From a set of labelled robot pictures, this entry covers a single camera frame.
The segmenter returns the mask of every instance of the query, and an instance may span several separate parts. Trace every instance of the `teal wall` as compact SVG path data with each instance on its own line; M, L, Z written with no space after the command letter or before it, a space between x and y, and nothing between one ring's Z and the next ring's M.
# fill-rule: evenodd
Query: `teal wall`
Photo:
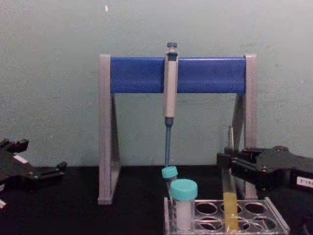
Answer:
M256 53L260 147L313 156L313 2L2 0L0 137L28 138L34 165L98 164L98 56ZM180 94L174 164L213 164L234 96ZM116 97L121 161L163 164L160 94Z

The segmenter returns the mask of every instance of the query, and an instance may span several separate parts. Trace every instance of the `yellow liquid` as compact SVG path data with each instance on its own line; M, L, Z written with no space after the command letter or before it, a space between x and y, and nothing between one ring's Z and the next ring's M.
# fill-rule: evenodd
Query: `yellow liquid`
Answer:
M234 234L239 230L237 215L237 195L233 192L224 192L224 214L227 234Z

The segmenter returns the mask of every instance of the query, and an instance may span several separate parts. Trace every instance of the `black table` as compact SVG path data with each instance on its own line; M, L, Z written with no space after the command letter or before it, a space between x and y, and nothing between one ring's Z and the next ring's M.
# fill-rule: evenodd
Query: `black table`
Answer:
M2 235L145 234L163 233L166 188L160 166L123 167L113 204L97 205L98 168L69 167L60 185L32 194L5 191L0 212ZM199 199L222 199L216 166L179 166L180 178L197 182ZM303 217L313 211L313 195L281 188L268 194L289 224L292 235L303 234Z

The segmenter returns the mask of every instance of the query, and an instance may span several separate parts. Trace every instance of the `teal cap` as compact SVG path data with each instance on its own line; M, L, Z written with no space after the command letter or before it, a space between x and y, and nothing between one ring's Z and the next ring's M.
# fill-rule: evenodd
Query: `teal cap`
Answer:
M179 201L193 200L198 195L196 182L187 179L174 180L171 183L171 196Z
M172 178L178 175L176 166L168 166L162 169L164 179Z

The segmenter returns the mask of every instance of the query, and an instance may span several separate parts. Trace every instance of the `white liquid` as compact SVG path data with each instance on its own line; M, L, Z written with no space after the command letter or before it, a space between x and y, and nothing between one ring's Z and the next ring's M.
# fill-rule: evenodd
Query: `white liquid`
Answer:
M190 230L192 224L192 212L190 201L176 201L177 229Z

